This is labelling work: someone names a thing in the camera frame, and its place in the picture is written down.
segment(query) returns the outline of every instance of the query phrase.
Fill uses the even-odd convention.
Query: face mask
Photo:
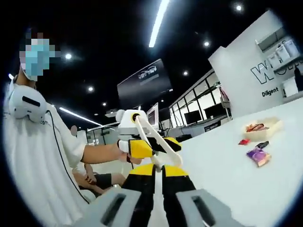
[[[21,68],[29,80],[37,81],[43,76],[43,70],[49,70],[50,58],[60,52],[55,51],[55,45],[49,44],[49,39],[31,39],[31,45],[26,45],[25,51],[20,51]]]

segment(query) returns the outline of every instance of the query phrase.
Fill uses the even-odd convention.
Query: black ceiling
[[[61,50],[62,58],[39,78],[37,89],[49,103],[107,124],[106,110],[119,108],[116,85],[149,63],[161,58],[173,92],[161,99],[169,106],[211,69],[207,58],[227,46],[256,20],[265,8],[253,0],[241,1],[244,11],[234,10],[230,0],[171,0],[156,45],[148,44],[161,0],[116,0],[44,7],[29,26],[34,26]],[[204,40],[210,41],[208,48]],[[70,52],[72,59],[64,55]],[[12,70],[16,73],[18,61]],[[88,93],[88,86],[95,91]],[[68,127],[96,125],[58,110]]]

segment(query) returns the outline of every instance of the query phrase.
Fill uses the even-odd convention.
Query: white vr headset
[[[15,85],[12,80],[7,100],[9,113],[16,119],[28,116],[36,123],[44,120],[47,110],[46,100],[37,90],[24,85]]]

